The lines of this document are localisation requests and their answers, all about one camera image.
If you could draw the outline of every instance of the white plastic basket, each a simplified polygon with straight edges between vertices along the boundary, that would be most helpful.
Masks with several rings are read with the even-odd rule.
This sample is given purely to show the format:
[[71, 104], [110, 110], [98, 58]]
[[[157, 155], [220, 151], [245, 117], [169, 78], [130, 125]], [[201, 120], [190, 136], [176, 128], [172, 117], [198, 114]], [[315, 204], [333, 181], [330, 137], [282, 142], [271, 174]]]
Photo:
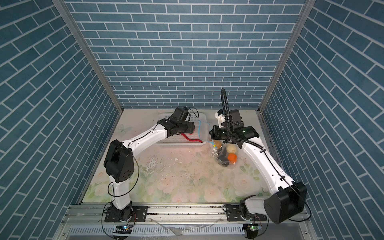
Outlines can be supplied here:
[[[162, 113], [159, 114], [157, 117], [157, 120], [163, 119], [163, 118], [169, 118], [172, 115], [172, 113]], [[200, 126], [200, 138], [198, 135], [198, 129], [199, 129], [199, 120], [202, 122]], [[207, 121], [207, 117], [204, 113], [199, 113], [199, 118], [197, 118], [193, 113], [191, 113], [191, 119], [195, 124], [195, 132], [191, 135], [186, 134], [186, 136], [190, 139], [200, 139], [203, 141], [208, 141], [208, 132], [209, 132], [209, 126], [207, 123], [203, 123]], [[191, 142], [185, 139], [182, 135], [173, 135], [170, 136], [164, 140], [161, 140], [157, 142], [157, 145], [165, 146], [165, 147], [200, 147], [204, 145], [206, 142]]]

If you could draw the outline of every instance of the wall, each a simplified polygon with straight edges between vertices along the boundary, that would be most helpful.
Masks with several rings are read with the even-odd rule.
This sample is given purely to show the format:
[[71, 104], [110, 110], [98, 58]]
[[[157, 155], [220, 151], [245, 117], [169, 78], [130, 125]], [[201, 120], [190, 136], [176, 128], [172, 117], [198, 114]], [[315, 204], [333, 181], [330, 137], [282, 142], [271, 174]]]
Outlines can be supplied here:
[[256, 108], [304, 1], [66, 3], [124, 108]]
[[320, 239], [384, 239], [383, 13], [317, 0], [265, 110]]
[[51, 238], [118, 113], [50, 0], [0, 6], [0, 239]]

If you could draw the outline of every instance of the floral tablecloth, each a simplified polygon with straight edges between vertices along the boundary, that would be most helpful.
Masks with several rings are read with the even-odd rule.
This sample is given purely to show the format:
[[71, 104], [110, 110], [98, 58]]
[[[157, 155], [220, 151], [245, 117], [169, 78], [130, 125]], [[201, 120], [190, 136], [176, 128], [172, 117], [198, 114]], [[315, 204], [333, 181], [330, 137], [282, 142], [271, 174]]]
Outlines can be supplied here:
[[[118, 124], [113, 139], [135, 136], [131, 127]], [[249, 195], [269, 196], [259, 170], [238, 149], [233, 168], [222, 167], [210, 155], [213, 146], [160, 147], [153, 145], [137, 157], [140, 174], [130, 197], [133, 202], [239, 202]], [[129, 179], [136, 181], [137, 166]], [[86, 191], [83, 202], [108, 202], [109, 177], [101, 162]]]

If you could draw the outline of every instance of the red wire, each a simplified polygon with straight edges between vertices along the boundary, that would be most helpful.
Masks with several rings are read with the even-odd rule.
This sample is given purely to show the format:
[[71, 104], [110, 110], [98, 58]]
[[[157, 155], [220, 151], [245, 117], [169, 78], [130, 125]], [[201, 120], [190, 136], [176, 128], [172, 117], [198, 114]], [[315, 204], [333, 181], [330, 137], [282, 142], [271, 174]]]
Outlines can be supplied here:
[[185, 135], [184, 133], [180, 133], [183, 137], [185, 137], [185, 139], [187, 139], [188, 141], [191, 141], [191, 142], [203, 142], [201, 141], [200, 139], [190, 139], [189, 137], [187, 137], [187, 135]]

